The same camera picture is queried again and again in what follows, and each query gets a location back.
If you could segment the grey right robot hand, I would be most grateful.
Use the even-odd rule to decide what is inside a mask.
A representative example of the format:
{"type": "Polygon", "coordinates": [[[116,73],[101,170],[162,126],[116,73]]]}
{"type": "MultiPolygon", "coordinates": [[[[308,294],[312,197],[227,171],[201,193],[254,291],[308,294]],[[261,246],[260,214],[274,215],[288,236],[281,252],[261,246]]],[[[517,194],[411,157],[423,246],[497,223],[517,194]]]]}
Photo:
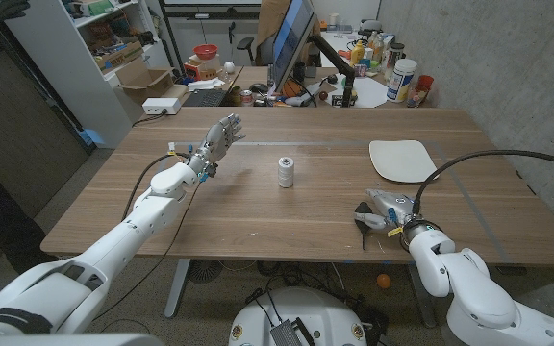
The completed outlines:
{"type": "Polygon", "coordinates": [[[403,194],[371,188],[365,192],[379,213],[373,213],[360,204],[354,212],[354,220],[363,226],[372,230],[383,230],[388,226],[401,227],[413,215],[414,200],[403,194]]]}

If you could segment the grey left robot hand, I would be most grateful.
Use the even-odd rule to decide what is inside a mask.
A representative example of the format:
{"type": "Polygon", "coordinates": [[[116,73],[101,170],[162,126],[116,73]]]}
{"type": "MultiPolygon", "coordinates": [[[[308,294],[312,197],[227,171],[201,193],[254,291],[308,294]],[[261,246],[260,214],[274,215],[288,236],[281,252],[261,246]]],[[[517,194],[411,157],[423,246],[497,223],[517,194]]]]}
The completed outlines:
{"type": "Polygon", "coordinates": [[[196,152],[189,158],[188,165],[199,170],[220,161],[233,143],[245,138],[245,134],[239,132],[242,129],[240,122],[239,115],[231,113],[213,124],[196,152]]]}

